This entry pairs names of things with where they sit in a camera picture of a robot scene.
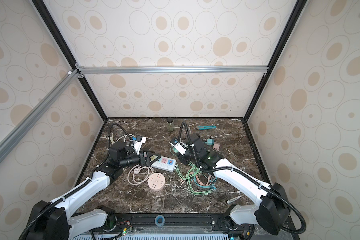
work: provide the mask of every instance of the blue tape roll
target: blue tape roll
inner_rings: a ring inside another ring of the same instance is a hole
[[[163,215],[157,215],[157,216],[155,217],[155,224],[156,224],[156,226],[162,227],[162,226],[164,225],[164,223],[165,223],[165,219],[164,219],[164,216],[163,216]]]

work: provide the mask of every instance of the cable tie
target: cable tie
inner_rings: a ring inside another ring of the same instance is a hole
[[[260,182],[260,185],[258,186],[258,188],[261,189],[261,186],[266,187],[266,186],[264,185],[264,182]]]

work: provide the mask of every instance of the vent grille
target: vent grille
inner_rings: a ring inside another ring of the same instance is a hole
[[[96,235],[96,240],[101,240],[103,238],[113,237],[115,235],[103,234]],[[92,240],[90,234],[81,234],[77,237],[72,238],[72,240]],[[214,233],[205,233],[205,234],[135,234],[135,235],[126,235],[119,237],[117,240],[228,240],[228,236],[225,234],[214,234]]]

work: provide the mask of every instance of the green cable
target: green cable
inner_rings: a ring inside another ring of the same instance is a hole
[[[206,190],[206,191],[201,191],[201,192],[197,192],[193,189],[192,187],[192,181],[193,181],[193,177],[196,176],[196,175],[199,175],[201,174],[201,171],[192,163],[189,163],[189,166],[191,166],[191,169],[189,169],[187,171],[187,175],[184,176],[182,175],[182,173],[180,172],[180,168],[179,166],[177,166],[176,168],[176,172],[177,174],[179,175],[179,177],[182,179],[182,180],[186,180],[187,181],[187,187],[188,187],[188,190],[191,194],[193,195],[208,195],[210,194],[213,190]]]

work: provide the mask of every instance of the aluminum frame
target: aluminum frame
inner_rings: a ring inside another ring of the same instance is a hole
[[[57,100],[62,92],[68,87],[72,80],[77,79],[79,72],[71,70],[40,102],[32,111],[18,124],[7,137],[0,142],[0,163],[16,147],[34,124],[47,112],[49,107]]]
[[[54,22],[53,17],[48,11],[48,8],[46,7],[43,0],[29,0],[29,1],[33,3],[36,11],[39,13],[40,17],[44,21],[49,32],[56,41],[56,44],[59,46],[61,52],[63,53],[64,57],[66,58],[71,68],[77,69],[75,57],[72,55],[71,50],[69,49],[64,37],[62,36],[58,26]],[[88,84],[88,81],[85,79],[85,76],[80,75],[79,81],[81,83],[81,86],[84,88],[84,91],[87,93],[89,99],[91,100],[93,106],[96,108],[97,112],[99,113],[100,117],[102,118],[103,121],[105,121],[107,119],[107,115],[104,112],[104,109],[101,107],[99,100],[96,98],[95,93],[93,92],[91,86]]]
[[[285,25],[283,33],[281,34],[279,42],[276,45],[275,51],[273,52],[271,59],[269,60],[268,71],[260,80],[259,86],[257,87],[256,92],[251,100],[251,103],[250,103],[248,109],[247,109],[247,112],[244,115],[245,121],[248,121],[248,119],[250,118],[261,94],[263,93],[265,85],[267,84],[269,78],[271,77],[273,69],[275,68],[277,62],[279,61],[281,53],[283,52],[283,50],[288,42],[288,39],[291,36],[293,29],[301,16],[301,13],[302,13],[304,7],[307,6],[307,2],[308,2],[308,0],[297,0],[296,4],[291,12],[291,15],[289,16],[287,24]]]
[[[147,66],[147,67],[79,67],[83,74],[107,73],[266,73],[268,66]]]

